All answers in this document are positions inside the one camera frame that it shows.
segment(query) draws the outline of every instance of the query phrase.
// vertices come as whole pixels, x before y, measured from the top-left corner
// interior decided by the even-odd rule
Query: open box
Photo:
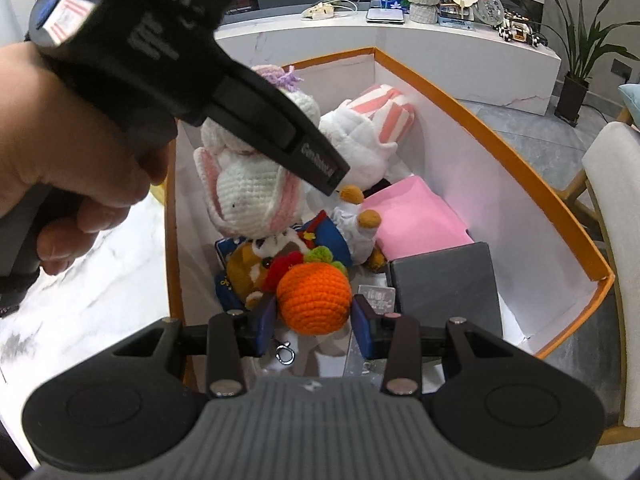
[[[600,252],[553,190],[456,100],[375,48],[293,65],[304,79],[302,90],[322,113],[373,84],[389,84],[409,96],[416,121],[398,156],[466,223],[473,240],[489,245],[507,341],[543,358],[600,306],[614,279]],[[170,306],[187,324],[205,323],[221,311],[214,244],[222,236],[209,221],[193,163],[200,145],[199,131],[182,124],[166,201]],[[341,375],[349,331],[346,326],[305,338],[281,328],[276,337],[292,342],[296,362],[279,367],[269,354],[246,370]]]

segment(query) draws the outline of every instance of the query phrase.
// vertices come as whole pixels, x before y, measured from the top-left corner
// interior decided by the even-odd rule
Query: green pompom
[[[342,262],[333,262],[332,266],[334,266],[336,269],[340,270],[341,273],[343,273],[347,278],[349,277],[349,272],[347,271],[347,267],[345,267]]]
[[[305,262],[308,264],[326,263],[330,264],[334,260],[334,255],[328,247],[319,246],[305,254]]]

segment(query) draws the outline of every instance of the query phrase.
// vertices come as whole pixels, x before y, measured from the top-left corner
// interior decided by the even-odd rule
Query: label sticker
[[[42,28],[59,45],[80,30],[94,7],[87,0],[60,0]]]

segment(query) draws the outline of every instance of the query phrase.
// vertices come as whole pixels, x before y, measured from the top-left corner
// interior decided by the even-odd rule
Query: pink paper
[[[473,243],[464,222],[418,176],[371,195],[363,209],[382,216],[378,244],[388,260]]]

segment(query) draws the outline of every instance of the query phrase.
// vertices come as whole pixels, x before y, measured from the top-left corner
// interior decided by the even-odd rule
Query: potted plant
[[[564,86],[562,86],[560,101],[556,107],[556,116],[568,122],[571,126],[575,126],[578,121],[580,107],[589,89],[587,79],[590,78],[589,74],[593,69],[594,63],[600,59],[601,56],[609,52],[640,61],[640,59],[629,52],[626,47],[605,43],[607,36],[613,29],[624,27],[625,25],[640,25],[640,22],[614,23],[613,25],[602,28],[600,21],[597,21],[597,19],[611,1],[604,0],[598,7],[598,12],[596,12],[593,18],[590,29],[587,30],[584,25],[582,0],[580,0],[578,10],[577,26],[568,1],[563,0],[566,11],[560,4],[560,0],[554,1],[558,5],[562,13],[562,18],[564,19],[566,41],[553,27],[545,25],[544,23],[542,25],[558,35],[562,41],[562,45],[564,45],[564,50],[566,51],[569,62],[569,70],[564,76]]]

